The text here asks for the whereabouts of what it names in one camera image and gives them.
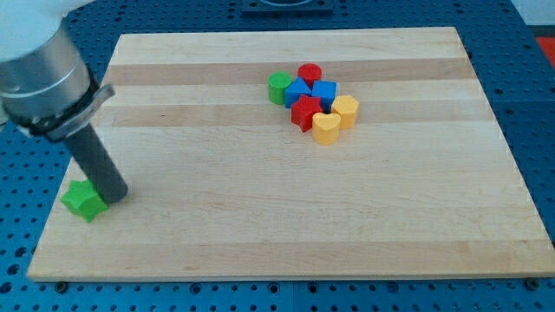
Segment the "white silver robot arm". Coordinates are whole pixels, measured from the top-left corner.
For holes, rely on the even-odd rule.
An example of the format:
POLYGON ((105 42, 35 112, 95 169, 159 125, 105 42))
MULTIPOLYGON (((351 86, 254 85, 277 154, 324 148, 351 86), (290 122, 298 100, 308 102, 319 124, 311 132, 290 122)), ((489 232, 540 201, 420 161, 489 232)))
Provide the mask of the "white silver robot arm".
POLYGON ((65 140, 114 96, 98 85, 63 19, 92 0, 1 0, 1 104, 28 133, 65 140))

